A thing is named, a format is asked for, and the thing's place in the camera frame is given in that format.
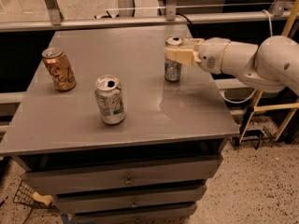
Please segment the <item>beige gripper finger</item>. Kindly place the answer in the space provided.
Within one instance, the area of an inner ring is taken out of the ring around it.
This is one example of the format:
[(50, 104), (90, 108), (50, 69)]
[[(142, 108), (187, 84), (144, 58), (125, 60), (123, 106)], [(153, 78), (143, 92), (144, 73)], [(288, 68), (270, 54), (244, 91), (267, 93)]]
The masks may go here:
[(204, 42), (203, 38), (184, 38), (183, 45), (195, 51), (199, 50), (200, 45)]
[(165, 48), (165, 58), (182, 65), (193, 66), (202, 62), (198, 52), (189, 48)]

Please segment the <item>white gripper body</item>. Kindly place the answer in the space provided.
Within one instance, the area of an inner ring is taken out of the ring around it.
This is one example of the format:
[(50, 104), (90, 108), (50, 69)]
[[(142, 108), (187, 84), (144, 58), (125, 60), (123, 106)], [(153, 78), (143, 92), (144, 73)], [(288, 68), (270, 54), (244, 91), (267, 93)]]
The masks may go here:
[(205, 40), (199, 46), (200, 67), (211, 74), (220, 74), (222, 56), (230, 42), (230, 39), (219, 37)]

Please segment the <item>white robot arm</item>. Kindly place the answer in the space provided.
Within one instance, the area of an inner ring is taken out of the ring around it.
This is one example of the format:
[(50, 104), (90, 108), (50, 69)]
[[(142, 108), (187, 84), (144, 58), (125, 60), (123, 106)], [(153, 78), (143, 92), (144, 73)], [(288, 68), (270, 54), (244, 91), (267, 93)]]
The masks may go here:
[(299, 43), (270, 36), (261, 45), (213, 37), (186, 38), (180, 46), (168, 46), (165, 57), (183, 65), (235, 77), (258, 91), (274, 93), (285, 88), (299, 95)]

